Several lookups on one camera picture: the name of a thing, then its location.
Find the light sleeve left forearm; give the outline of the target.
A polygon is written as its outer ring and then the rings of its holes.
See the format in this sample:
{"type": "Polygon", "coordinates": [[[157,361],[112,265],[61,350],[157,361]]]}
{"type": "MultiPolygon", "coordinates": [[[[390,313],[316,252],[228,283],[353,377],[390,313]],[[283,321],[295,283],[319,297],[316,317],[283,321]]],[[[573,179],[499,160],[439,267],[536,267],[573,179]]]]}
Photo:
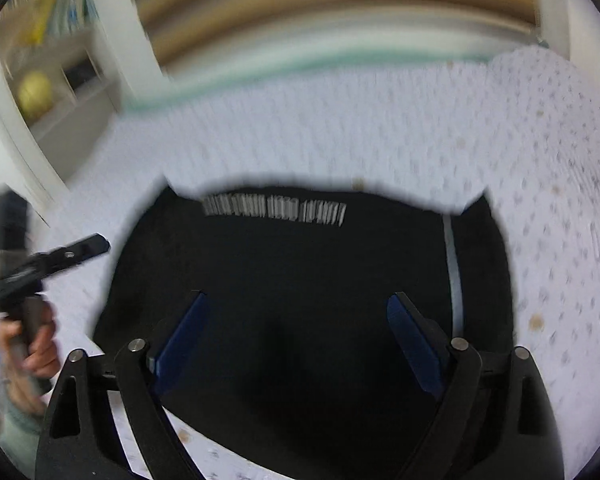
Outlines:
{"type": "Polygon", "coordinates": [[[32,479],[46,404],[27,358],[21,324],[0,321],[0,448],[32,479]]]}

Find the person's left hand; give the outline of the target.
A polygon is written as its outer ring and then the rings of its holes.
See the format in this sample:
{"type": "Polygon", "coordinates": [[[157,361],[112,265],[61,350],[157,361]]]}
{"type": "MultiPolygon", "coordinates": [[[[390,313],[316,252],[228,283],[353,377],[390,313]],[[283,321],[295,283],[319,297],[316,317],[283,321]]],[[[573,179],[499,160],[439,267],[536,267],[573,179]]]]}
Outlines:
{"type": "Polygon", "coordinates": [[[3,370],[23,373],[36,378],[53,378],[60,370],[58,348],[55,342],[56,323],[54,310],[47,302],[42,303],[41,325],[29,344],[28,355],[17,358],[16,338],[22,332],[18,321],[0,320],[0,356],[3,370]]]}

